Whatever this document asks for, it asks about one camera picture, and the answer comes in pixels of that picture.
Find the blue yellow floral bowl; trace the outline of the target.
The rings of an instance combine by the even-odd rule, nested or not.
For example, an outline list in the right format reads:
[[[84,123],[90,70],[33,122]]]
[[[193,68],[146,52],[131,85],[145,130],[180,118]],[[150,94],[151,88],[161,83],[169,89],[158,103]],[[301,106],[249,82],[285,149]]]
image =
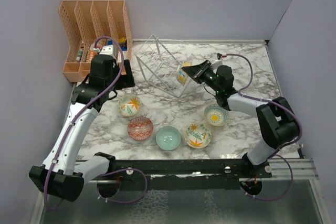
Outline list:
[[[189,67],[192,65],[192,62],[183,62],[180,64],[176,71],[176,79],[181,85],[185,85],[188,79],[188,75],[182,70],[183,67]]]

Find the red patterned bowl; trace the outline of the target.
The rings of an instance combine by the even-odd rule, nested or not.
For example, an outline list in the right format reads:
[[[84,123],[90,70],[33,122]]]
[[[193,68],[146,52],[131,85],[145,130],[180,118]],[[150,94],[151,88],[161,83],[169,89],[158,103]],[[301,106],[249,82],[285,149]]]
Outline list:
[[[154,131],[152,121],[144,116],[138,116],[128,124],[128,135],[136,141],[148,139]]]

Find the yellow sun blue bowl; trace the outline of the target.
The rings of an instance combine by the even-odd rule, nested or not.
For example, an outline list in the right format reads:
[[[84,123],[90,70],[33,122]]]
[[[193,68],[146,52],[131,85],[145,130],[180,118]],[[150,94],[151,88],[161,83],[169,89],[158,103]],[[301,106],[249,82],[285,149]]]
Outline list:
[[[204,109],[204,118],[212,126],[224,126],[229,120],[229,113],[217,104],[209,104]]]

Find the plain teal bowl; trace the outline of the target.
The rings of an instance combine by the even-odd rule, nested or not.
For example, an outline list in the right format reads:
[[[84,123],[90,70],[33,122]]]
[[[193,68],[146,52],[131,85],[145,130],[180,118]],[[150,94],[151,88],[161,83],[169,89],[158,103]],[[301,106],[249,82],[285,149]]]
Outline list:
[[[155,136],[158,147],[164,151],[172,151],[179,147],[181,134],[172,126],[165,126],[158,130]]]

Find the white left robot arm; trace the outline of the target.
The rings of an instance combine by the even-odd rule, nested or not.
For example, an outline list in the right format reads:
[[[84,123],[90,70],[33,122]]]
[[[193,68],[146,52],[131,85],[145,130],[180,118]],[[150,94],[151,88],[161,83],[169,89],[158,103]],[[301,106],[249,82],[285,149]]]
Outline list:
[[[73,202],[92,179],[115,175],[115,158],[111,155],[98,153],[80,165],[76,160],[89,127],[110,99],[110,92],[134,86],[128,59],[117,63],[112,55],[94,57],[89,74],[72,92],[69,112],[55,145],[43,163],[29,171],[29,178],[44,194],[45,203],[49,195]]]

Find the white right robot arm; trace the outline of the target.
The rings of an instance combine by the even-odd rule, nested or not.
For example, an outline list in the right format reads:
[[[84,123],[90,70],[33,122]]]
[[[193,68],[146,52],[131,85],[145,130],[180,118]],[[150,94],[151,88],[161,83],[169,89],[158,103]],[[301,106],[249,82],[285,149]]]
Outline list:
[[[246,177],[254,177],[260,165],[277,154],[280,149],[302,136],[302,126],[287,100],[254,98],[239,93],[234,87],[234,76],[229,66],[221,65],[216,72],[206,60],[199,65],[182,67],[196,83],[206,84],[215,91],[217,104],[227,111],[237,111],[258,119],[262,139],[244,154],[241,171]]]

